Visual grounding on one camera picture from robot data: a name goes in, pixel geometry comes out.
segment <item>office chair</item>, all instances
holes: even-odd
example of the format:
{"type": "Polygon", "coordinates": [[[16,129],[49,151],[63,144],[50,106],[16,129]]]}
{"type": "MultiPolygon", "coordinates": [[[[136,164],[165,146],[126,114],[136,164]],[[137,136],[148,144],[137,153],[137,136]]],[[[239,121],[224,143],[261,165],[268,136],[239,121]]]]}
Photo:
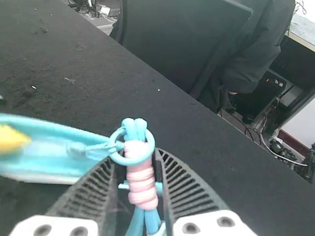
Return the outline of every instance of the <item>office chair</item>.
{"type": "Polygon", "coordinates": [[[233,0],[123,0],[112,37],[198,98],[252,10],[233,0]]]}

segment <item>pink cord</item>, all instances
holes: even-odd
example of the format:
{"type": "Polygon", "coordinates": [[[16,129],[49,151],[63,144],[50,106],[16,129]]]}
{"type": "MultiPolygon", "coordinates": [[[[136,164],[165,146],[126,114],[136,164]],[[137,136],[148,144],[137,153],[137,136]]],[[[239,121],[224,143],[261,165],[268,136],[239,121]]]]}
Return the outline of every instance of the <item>pink cord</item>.
{"type": "MultiPolygon", "coordinates": [[[[125,158],[137,158],[146,152],[148,144],[139,140],[125,142],[125,158]]],[[[127,166],[129,181],[128,199],[143,210],[154,210],[158,206],[154,170],[151,157],[137,166],[127,166]]]]}

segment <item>paracord keychain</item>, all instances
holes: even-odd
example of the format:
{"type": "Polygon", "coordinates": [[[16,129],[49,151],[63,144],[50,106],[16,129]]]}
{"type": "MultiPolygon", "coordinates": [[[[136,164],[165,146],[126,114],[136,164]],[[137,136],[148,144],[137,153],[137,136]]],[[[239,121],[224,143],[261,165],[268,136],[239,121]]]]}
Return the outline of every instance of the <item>paracord keychain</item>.
{"type": "Polygon", "coordinates": [[[109,145],[114,145],[122,135],[125,140],[125,157],[115,151],[110,154],[110,158],[122,166],[127,166],[126,176],[130,190],[128,199],[131,204],[136,205],[126,236],[141,236],[144,222],[147,235],[154,235],[161,226],[151,160],[155,140],[152,133],[147,130],[147,122],[140,118],[124,119],[122,127],[110,137],[109,145]]]}

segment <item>metal ring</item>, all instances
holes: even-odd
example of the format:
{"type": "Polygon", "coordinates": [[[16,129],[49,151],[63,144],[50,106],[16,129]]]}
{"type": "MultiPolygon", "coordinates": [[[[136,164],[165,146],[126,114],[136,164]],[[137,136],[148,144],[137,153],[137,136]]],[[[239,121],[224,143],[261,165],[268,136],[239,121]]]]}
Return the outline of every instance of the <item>metal ring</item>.
{"type": "MultiPolygon", "coordinates": [[[[111,147],[112,145],[114,145],[116,141],[125,134],[126,134],[126,130],[124,128],[121,127],[117,129],[109,138],[109,142],[108,142],[109,146],[111,147]]],[[[149,151],[145,153],[144,155],[139,156],[138,158],[133,158],[133,159],[125,158],[121,156],[115,148],[111,148],[109,150],[110,152],[109,156],[114,162],[122,166],[138,165],[144,162],[145,160],[147,160],[155,150],[156,142],[154,140],[153,134],[149,130],[146,130],[146,139],[149,145],[149,148],[148,148],[149,151]]]]}

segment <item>black tabletop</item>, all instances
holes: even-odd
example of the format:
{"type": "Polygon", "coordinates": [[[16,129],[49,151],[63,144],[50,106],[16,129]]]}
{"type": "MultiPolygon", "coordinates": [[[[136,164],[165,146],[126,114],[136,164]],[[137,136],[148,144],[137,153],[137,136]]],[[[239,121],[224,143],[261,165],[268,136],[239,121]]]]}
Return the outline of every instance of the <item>black tabletop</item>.
{"type": "MultiPolygon", "coordinates": [[[[258,235],[315,230],[311,185],[64,3],[1,0],[0,19],[1,112],[106,136],[142,117],[258,235]]],[[[0,178],[1,235],[66,188],[0,178]]]]}

